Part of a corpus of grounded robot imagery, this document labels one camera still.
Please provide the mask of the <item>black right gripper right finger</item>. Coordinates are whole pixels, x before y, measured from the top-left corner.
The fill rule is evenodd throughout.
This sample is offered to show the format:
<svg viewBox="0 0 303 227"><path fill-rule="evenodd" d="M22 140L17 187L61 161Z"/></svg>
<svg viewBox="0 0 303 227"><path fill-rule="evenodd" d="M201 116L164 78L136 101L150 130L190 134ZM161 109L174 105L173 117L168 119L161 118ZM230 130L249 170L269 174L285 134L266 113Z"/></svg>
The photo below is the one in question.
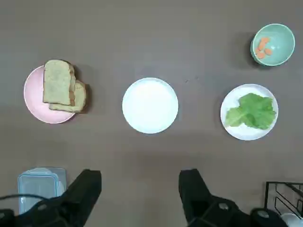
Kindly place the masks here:
<svg viewBox="0 0 303 227"><path fill-rule="evenodd" d="M255 208L250 214L235 202L212 195L197 169L182 170L178 189L188 227L286 227L272 210Z"/></svg>

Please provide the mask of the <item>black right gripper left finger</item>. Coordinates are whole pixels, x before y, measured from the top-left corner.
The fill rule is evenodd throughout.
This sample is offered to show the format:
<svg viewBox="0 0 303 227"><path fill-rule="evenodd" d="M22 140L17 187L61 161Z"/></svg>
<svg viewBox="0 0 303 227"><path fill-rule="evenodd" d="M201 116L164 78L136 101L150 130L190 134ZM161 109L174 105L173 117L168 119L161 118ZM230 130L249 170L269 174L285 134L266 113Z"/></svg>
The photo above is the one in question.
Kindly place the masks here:
<svg viewBox="0 0 303 227"><path fill-rule="evenodd" d="M0 210L2 227L83 227L102 191L99 170L84 169L68 189L58 197L46 198L35 194L11 194L11 198L39 199L27 212L15 215L11 209Z"/></svg>

